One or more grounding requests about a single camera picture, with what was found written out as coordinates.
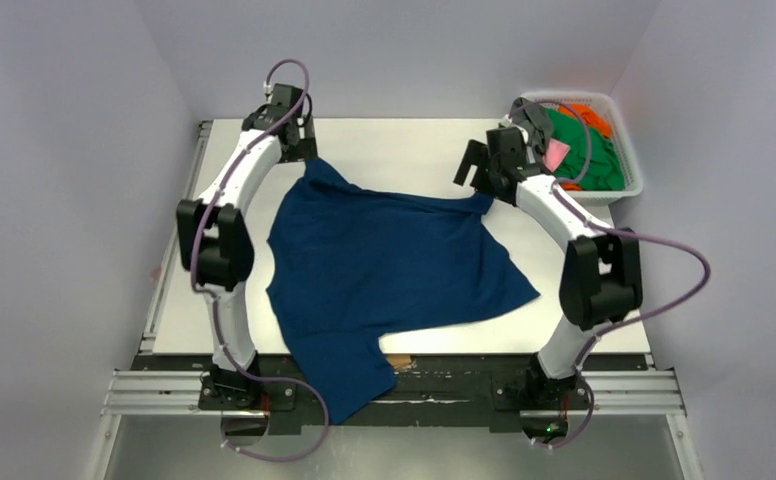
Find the wire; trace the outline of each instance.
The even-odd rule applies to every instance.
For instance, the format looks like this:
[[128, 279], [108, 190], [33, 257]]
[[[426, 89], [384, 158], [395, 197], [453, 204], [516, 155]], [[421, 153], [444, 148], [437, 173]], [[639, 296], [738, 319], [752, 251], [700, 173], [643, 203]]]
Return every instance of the wire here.
[[308, 122], [311, 121], [311, 110], [313, 107], [311, 102], [311, 95], [309, 95], [308, 93], [306, 94], [306, 100], [308, 100], [309, 102], [309, 109], [308, 109], [308, 113], [303, 115], [303, 124], [299, 126], [300, 128], [305, 127], [306, 125], [308, 125]]
[[229, 362], [231, 362], [232, 365], [235, 366], [235, 369], [238, 371], [238, 373], [240, 373], [241, 375], [243, 375], [244, 377], [252, 381], [263, 382], [263, 383], [293, 383], [295, 385], [299, 385], [305, 388], [306, 390], [314, 394], [315, 398], [317, 398], [317, 401], [320, 403], [320, 406], [323, 409], [323, 429], [320, 432], [320, 436], [314, 442], [314, 444], [312, 444], [309, 448], [306, 448], [302, 452], [296, 453], [294, 455], [287, 455], [287, 456], [264, 455], [261, 453], [256, 453], [256, 452], [241, 448], [239, 446], [236, 446], [226, 436], [225, 428], [223, 428], [224, 426], [221, 425], [220, 434], [223, 437], [222, 446], [228, 447], [233, 451], [235, 451], [236, 453], [240, 453], [241, 455], [245, 455], [247, 457], [256, 458], [258, 460], [263, 460], [266, 462], [277, 462], [277, 463], [293, 462], [296, 460], [300, 460], [302, 458], [307, 457], [312, 452], [320, 448], [320, 446], [323, 444], [323, 441], [326, 440], [326, 436], [329, 434], [329, 409], [326, 406], [326, 401], [323, 399], [323, 397], [314, 387], [312, 387], [311, 385], [309, 385], [308, 383], [302, 380], [299, 380], [297, 378], [287, 378], [287, 377], [259, 377], [248, 372], [245, 365], [240, 365], [235, 360], [234, 356], [232, 355], [232, 352], [229, 350], [229, 346], [226, 343], [226, 340], [223, 338], [223, 330], [220, 325], [220, 306], [218, 304], [220, 297], [217, 295], [216, 292], [199, 286], [197, 282], [198, 280], [197, 265], [199, 263], [199, 250], [200, 250], [200, 244], [202, 242], [203, 231], [206, 229], [209, 218], [211, 217], [211, 213], [214, 210], [214, 207], [217, 205], [217, 201], [220, 199], [221, 192], [223, 191], [224, 188], [226, 188], [226, 185], [229, 183], [229, 179], [232, 177], [232, 174], [235, 172], [235, 170], [238, 168], [238, 165], [241, 164], [241, 161], [244, 160], [244, 157], [247, 156], [247, 154], [250, 152], [250, 150], [252, 150], [253, 147], [258, 145], [263, 140], [267, 139], [282, 125], [288, 122], [294, 116], [294, 114], [303, 106], [303, 101], [308, 95], [309, 73], [305, 64], [303, 64], [301, 61], [288, 58], [277, 62], [276, 65], [274, 65], [273, 68], [270, 69], [270, 73], [267, 74], [267, 79], [265, 80], [265, 83], [270, 84], [270, 80], [272, 79], [273, 74], [276, 73], [276, 70], [278, 70], [279, 67], [289, 63], [297, 65], [298, 67], [300, 67], [300, 70], [302, 70], [303, 79], [304, 79], [303, 93], [305, 93], [305, 95], [301, 95], [300, 98], [297, 100], [297, 102], [294, 104], [294, 106], [291, 108], [291, 110], [288, 111], [288, 113], [283, 115], [282, 118], [277, 120], [276, 123], [270, 126], [270, 128], [263, 131], [259, 136], [254, 138], [249, 144], [247, 144], [246, 148], [241, 150], [241, 152], [238, 153], [238, 156], [235, 157], [235, 160], [232, 162], [232, 165], [229, 167], [228, 170], [226, 170], [226, 172], [224, 172], [223, 178], [220, 180], [220, 184], [217, 186], [217, 191], [214, 192], [214, 195], [212, 196], [211, 200], [209, 200], [208, 202], [208, 206], [205, 208], [205, 211], [203, 211], [202, 217], [200, 218], [199, 227], [197, 228], [197, 232], [194, 235], [194, 244], [191, 248], [191, 288], [195, 293], [205, 293], [210, 295], [212, 298], [211, 316], [212, 316], [212, 324], [214, 325], [214, 334], [217, 337], [217, 343], [220, 345], [220, 349], [222, 350], [223, 355], [226, 357], [226, 359], [228, 359]]
[[[513, 117], [515, 113], [526, 109], [530, 105], [542, 104], [542, 103], [552, 103], [565, 108], [570, 113], [572, 113], [573, 116], [582, 125], [582, 129], [585, 134], [585, 150], [586, 150], [585, 162], [582, 164], [582, 170], [579, 172], [579, 175], [577, 175], [577, 177], [574, 178], [573, 180], [568, 178], [563, 178], [563, 177], [557, 177], [553, 183], [553, 186], [555, 187], [556, 185], [561, 185], [565, 183], [579, 183], [583, 179], [583, 177], [585, 177], [585, 174], [588, 172], [588, 167], [591, 164], [591, 132], [588, 129], [588, 124], [585, 123], [585, 119], [582, 118], [582, 115], [579, 115], [570, 105], [564, 102], [560, 102], [558, 100], [551, 100], [551, 99], [542, 99], [542, 100], [527, 100], [526, 103], [512, 110], [511, 113], [509, 113], [509, 118]], [[551, 193], [565, 208], [568, 209], [568, 211], [570, 211], [575, 217], [577, 217], [585, 225], [587, 225], [588, 227], [594, 230], [597, 230], [606, 234], [617, 235], [619, 237], [632, 238], [632, 239], [644, 241], [647, 243], [664, 245], [666, 247], [671, 247], [677, 250], [681, 250], [696, 258], [703, 267], [703, 276], [700, 278], [700, 280], [692, 288], [687, 290], [679, 297], [675, 298], [674, 300], [671, 300], [670, 302], [660, 307], [654, 308], [653, 310], [650, 310], [647, 313], [642, 313], [641, 315], [637, 315], [628, 320], [624, 320], [618, 323], [613, 323], [605, 328], [602, 328], [599, 331], [597, 331], [597, 333], [594, 336], [589, 338], [588, 341], [585, 342], [585, 344], [583, 344], [582, 348], [579, 350], [579, 352], [576, 355], [576, 358], [574, 359], [573, 368], [574, 368], [574, 371], [576, 372], [578, 383], [585, 384], [586, 394], [588, 395], [588, 411], [586, 412], [585, 418], [583, 419], [582, 423], [580, 423], [579, 427], [576, 428], [576, 431], [568, 435], [561, 442], [547, 445], [547, 448], [549, 449], [557, 449], [557, 448], [564, 447], [565, 445], [574, 441], [585, 430], [585, 427], [588, 426], [588, 422], [591, 420], [591, 416], [594, 412], [594, 406], [595, 406], [594, 390], [592, 390], [591, 385], [589, 385], [588, 382], [585, 381], [585, 377], [583, 377], [581, 372], [581, 366], [582, 366], [582, 363], [585, 361], [585, 359], [588, 357], [588, 354], [591, 352], [591, 349], [594, 348], [594, 345], [597, 344], [597, 340], [599, 340], [600, 337], [607, 335], [620, 328], [633, 325], [637, 322], [643, 322], [644, 320], [661, 315], [667, 312], [668, 310], [675, 308], [681, 303], [689, 300], [691, 297], [693, 297], [698, 292], [703, 290], [703, 287], [705, 287], [706, 284], [709, 283], [709, 279], [712, 277], [712, 266], [709, 264], [709, 260], [706, 259], [705, 255], [703, 255], [699, 250], [697, 250], [696, 248], [690, 245], [687, 245], [682, 242], [677, 242], [675, 240], [658, 237], [655, 235], [649, 235], [646, 233], [634, 233], [628, 230], [618, 230], [615, 228], [609, 228], [609, 227], [604, 227], [602, 225], [598, 225], [597, 223], [588, 220], [588, 218], [585, 215], [583, 215], [582, 212], [580, 212], [580, 210], [577, 209], [576, 206], [572, 205], [571, 202], [567, 201], [564, 194], [561, 193], [561, 189], [553, 188], [551, 190]]]

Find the shirt sleeve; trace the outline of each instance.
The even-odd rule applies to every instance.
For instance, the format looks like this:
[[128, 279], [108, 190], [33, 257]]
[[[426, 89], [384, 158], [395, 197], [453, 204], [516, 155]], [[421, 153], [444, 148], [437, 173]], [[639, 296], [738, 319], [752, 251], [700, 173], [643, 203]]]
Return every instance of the shirt sleeve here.
[[327, 332], [286, 340], [306, 380], [323, 396], [333, 424], [394, 387], [391, 364], [375, 334]]

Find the pink cloth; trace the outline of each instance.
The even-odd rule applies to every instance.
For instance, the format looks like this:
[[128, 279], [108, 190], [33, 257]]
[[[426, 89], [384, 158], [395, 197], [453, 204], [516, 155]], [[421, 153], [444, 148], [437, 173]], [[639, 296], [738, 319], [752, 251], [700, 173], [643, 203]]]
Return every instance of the pink cloth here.
[[550, 169], [551, 172], [555, 172], [570, 150], [571, 146], [567, 143], [551, 138], [550, 143], [547, 145], [547, 153], [544, 154], [544, 166]]

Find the green cloth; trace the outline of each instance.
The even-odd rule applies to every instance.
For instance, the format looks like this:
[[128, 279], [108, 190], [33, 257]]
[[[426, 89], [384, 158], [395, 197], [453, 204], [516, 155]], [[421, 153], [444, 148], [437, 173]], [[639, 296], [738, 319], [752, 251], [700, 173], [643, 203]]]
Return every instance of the green cloth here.
[[[553, 138], [568, 144], [571, 149], [562, 164], [553, 174], [557, 177], [576, 178], [585, 163], [585, 131], [579, 120], [547, 109], [553, 122]], [[626, 187], [624, 174], [618, 153], [612, 142], [600, 134], [594, 127], [588, 127], [591, 132], [591, 165], [579, 186], [583, 190], [623, 190]]]

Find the white wall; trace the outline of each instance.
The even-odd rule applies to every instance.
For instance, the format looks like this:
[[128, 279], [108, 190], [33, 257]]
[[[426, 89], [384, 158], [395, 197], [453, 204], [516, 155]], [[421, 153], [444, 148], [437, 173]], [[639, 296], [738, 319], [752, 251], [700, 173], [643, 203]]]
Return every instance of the white wall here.
[[659, 0], [136, 3], [200, 118], [254, 110], [291, 56], [322, 116], [480, 117], [530, 88], [610, 92]]
[[0, 2], [0, 478], [80, 478], [194, 128], [131, 1]]
[[[714, 281], [648, 325], [709, 479], [776, 479], [776, 2], [664, 0], [617, 84], [644, 166], [636, 230], [685, 239]], [[697, 264], [645, 247], [645, 304]]]

